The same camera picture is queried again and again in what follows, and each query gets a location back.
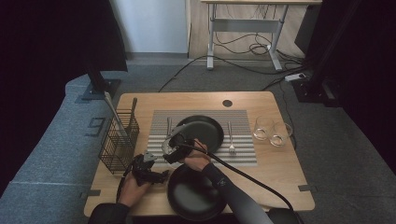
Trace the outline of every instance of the black wire rack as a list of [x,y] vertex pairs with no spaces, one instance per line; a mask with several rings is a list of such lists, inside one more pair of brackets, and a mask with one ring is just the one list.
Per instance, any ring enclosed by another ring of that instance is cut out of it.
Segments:
[[134,113],[118,111],[118,115],[122,128],[115,117],[109,121],[99,153],[99,159],[112,174],[124,172],[131,163],[139,135],[139,124]]

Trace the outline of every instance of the placemat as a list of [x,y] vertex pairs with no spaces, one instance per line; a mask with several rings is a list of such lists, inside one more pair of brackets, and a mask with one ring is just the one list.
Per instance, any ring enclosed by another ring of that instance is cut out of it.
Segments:
[[[248,113],[246,110],[155,110],[148,137],[148,152],[158,159],[154,166],[169,166],[163,159],[162,143],[167,133],[167,118],[172,118],[172,129],[186,117],[193,115],[205,115],[215,119],[224,131],[224,141],[215,153],[223,161],[232,166],[257,166],[256,153],[254,152],[252,135],[248,124]],[[233,127],[233,145],[236,155],[228,152],[230,146],[230,133],[228,121]]]

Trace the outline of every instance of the human hand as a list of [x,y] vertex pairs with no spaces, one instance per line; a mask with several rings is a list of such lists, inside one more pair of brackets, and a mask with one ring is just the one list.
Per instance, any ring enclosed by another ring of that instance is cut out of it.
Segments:
[[[205,144],[201,143],[196,138],[194,140],[195,147],[207,150],[207,146]],[[186,163],[192,170],[201,172],[210,163],[210,157],[203,152],[193,149],[190,155],[180,162]]]
[[132,172],[130,172],[127,176],[125,176],[119,197],[119,203],[123,203],[128,207],[132,207],[140,201],[150,186],[150,183],[144,183],[139,187],[137,185],[136,178],[134,178],[134,175]]

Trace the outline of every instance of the black round plate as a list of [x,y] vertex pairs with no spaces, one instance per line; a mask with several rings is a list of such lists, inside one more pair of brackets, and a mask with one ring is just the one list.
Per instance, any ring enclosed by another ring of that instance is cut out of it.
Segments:
[[210,180],[186,164],[177,167],[170,176],[167,196],[173,210],[191,221],[216,217],[226,205]]
[[187,138],[198,138],[212,153],[221,147],[224,140],[224,131],[215,119],[204,115],[194,115],[183,119],[177,126],[188,123],[190,125],[183,131]]

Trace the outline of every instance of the table top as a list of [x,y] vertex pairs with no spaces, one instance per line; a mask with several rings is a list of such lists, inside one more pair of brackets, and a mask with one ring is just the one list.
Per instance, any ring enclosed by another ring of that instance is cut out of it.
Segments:
[[240,5],[321,5],[322,0],[201,0],[208,4],[240,4]]
[[[125,93],[121,96],[118,110],[130,109],[134,97],[137,98],[135,116],[139,123],[140,133],[137,139],[135,155],[143,153],[148,145],[150,126],[154,110],[246,110],[250,130],[253,130],[255,119],[266,116],[274,121],[281,121],[274,95],[269,91],[237,92],[168,92],[168,93]],[[223,105],[229,100],[230,107]],[[300,191],[299,186],[306,185],[303,170],[298,161],[291,141],[283,147],[273,147],[269,142],[259,141],[253,137],[257,166],[237,167],[241,171],[258,179],[285,196],[296,211],[308,211],[315,207],[310,191]],[[153,168],[154,172],[173,171],[170,167]],[[220,167],[237,187],[252,197],[263,209],[287,207],[282,200],[271,192],[247,181],[241,175]],[[89,196],[84,214],[90,216],[93,208],[99,203],[114,203],[121,174],[113,175],[99,161],[92,182],[91,190],[100,190],[99,196]],[[155,184],[132,209],[134,216],[175,215],[166,197],[166,185]],[[227,206],[224,213],[232,212]]]

